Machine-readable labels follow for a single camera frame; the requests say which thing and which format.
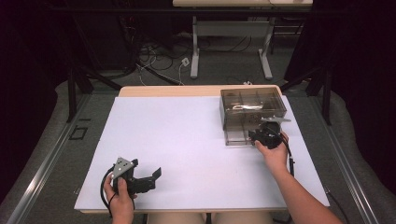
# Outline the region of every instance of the hand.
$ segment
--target hand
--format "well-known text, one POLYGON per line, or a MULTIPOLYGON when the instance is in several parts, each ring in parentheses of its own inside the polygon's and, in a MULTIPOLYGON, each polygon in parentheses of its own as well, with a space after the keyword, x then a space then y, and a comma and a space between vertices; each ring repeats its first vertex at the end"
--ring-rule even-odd
MULTIPOLYGON (((288 142, 288 136, 283 132, 281 134, 285 137, 286 142, 288 142)), ((288 171, 288 150, 286 149, 286 146, 283 142, 273 149, 268 149, 268 147, 263 146, 260 141, 255 141, 254 144, 256 148, 260 151, 260 153, 264 156, 265 163, 267 164, 273 175, 275 174, 275 172, 288 171)))
POLYGON ((114 192, 110 185, 111 175, 106 177, 103 189, 105 190, 107 201, 109 202, 110 211, 113 216, 113 224, 132 224, 134 220, 134 204, 129 197, 126 181, 119 178, 119 194, 114 192))

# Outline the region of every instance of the gray floor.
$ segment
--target gray floor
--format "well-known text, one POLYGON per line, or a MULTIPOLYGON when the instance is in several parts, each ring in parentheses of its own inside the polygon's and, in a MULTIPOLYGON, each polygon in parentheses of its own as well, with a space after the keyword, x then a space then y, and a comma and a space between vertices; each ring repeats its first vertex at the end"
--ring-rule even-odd
MULTIPOLYGON (((190 79, 189 66, 182 67, 181 80, 185 85, 213 85, 213 84, 242 84, 250 81, 253 84, 277 84, 282 85, 283 75, 286 71, 295 37, 279 36, 276 39, 276 47, 273 55, 269 56, 269 63, 273 71, 273 80, 265 80, 257 53, 257 48, 262 46, 260 39, 252 39, 249 47, 241 52, 209 52, 209 49, 227 50, 233 48, 242 38, 209 37, 200 41, 201 60, 199 76, 190 79)), ((249 38, 237 49, 243 49, 249 43, 249 38)), ((178 68, 184 57, 191 59, 190 49, 186 49, 190 42, 180 41, 175 52, 159 52, 180 56, 173 60, 173 64, 163 71, 162 74, 179 80, 178 68)), ((165 68, 171 64, 167 57, 158 55, 153 66, 165 68)), ((126 77, 114 79, 123 86, 126 85, 169 85, 168 83, 151 75, 147 71, 133 72, 126 77)), ((19 220, 21 223, 109 223, 108 215, 85 215, 73 209, 77 194, 74 190, 82 185, 85 175, 91 163, 93 152, 99 141, 101 132, 106 124, 109 110, 117 96, 117 92, 98 81, 92 81, 95 91, 92 95, 79 95, 82 104, 77 118, 72 124, 66 124, 68 104, 67 87, 63 83, 57 88, 58 104, 55 107, 52 118, 42 137, 37 144, 30 160, 26 164, 20 178, 8 194, 0 207, 0 223, 13 223, 19 220), (75 126, 87 128, 87 134, 82 140, 68 140, 75 126), (23 215, 16 213, 20 209, 21 199, 26 198, 25 192, 29 184, 43 167, 43 161, 47 161, 49 155, 57 146, 61 146, 58 157, 52 158, 54 165, 49 168, 45 183, 36 198, 31 198, 30 205, 24 207, 23 215)), ((331 118, 332 127, 323 124, 318 114, 318 102, 320 97, 306 97, 304 94, 306 83, 293 87, 284 92, 289 99, 293 112, 297 118, 304 140, 307 144, 313 162, 317 168, 319 177, 332 191, 334 197, 345 209, 350 223, 396 223, 395 196, 389 193, 376 179, 375 174, 361 158, 359 150, 354 142, 353 126, 345 109, 344 102, 337 95, 332 95, 331 118), (347 164, 352 167, 353 175, 359 180, 358 187, 364 193, 363 196, 374 211, 374 216, 366 215, 361 209, 359 200, 361 195, 355 195, 356 185, 350 184, 351 177, 345 173, 343 163, 339 163, 334 146, 339 146, 345 153, 347 164)), ((344 219, 339 208, 332 199, 331 209, 341 219, 344 219)), ((274 217, 285 218, 286 213, 274 213, 274 217)), ((134 223, 140 223, 141 216, 137 216, 134 223)))

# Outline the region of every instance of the white table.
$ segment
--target white table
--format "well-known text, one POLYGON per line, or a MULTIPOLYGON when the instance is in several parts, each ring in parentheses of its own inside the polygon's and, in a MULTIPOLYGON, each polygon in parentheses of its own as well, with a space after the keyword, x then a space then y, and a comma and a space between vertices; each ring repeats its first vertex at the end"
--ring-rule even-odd
MULTIPOLYGON (((136 212, 220 212, 283 210, 285 202, 260 152, 253 146, 227 147, 221 127, 219 90, 266 86, 128 87, 108 117, 75 209, 105 213, 99 192, 106 170, 118 157, 139 159, 134 176, 159 167, 157 188, 139 194, 136 212)), ((289 135, 295 176, 329 206, 304 139, 282 96, 291 122, 289 135)))
MULTIPOLYGON (((313 0, 174 0, 174 7, 286 7, 305 8, 309 10, 313 0)), ((193 53, 191 61, 191 78, 198 77, 198 36, 256 36, 264 37, 263 47, 259 49, 262 70, 266 79, 272 79, 267 59, 269 42, 274 30, 275 18, 268 21, 198 21, 192 18, 193 53)))

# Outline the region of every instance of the table leg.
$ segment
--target table leg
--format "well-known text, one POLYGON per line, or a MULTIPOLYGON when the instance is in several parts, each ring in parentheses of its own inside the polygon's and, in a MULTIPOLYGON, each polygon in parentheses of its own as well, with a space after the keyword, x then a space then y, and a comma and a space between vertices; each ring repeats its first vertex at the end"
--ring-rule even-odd
POLYGON ((192 62, 191 62, 191 78, 198 78, 198 34, 197 34, 197 18, 192 17, 192 62))
POLYGON ((268 63, 268 59, 267 59, 267 53, 270 46, 270 40, 274 30, 274 25, 275 25, 275 18, 270 18, 267 25, 267 29, 265 31, 266 36, 265 36, 263 49, 259 49, 260 61, 262 62, 262 71, 264 72, 265 79, 267 80, 271 80, 273 78, 270 69, 270 64, 268 63))

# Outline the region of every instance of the transparent plastic box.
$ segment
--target transparent plastic box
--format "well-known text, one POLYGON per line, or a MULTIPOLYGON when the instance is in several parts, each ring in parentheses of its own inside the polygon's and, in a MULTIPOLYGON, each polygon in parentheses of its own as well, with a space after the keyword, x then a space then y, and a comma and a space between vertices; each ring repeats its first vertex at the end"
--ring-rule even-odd
POLYGON ((287 112, 276 87, 221 90, 220 114, 227 146, 251 144, 248 131, 262 119, 284 118, 287 112))

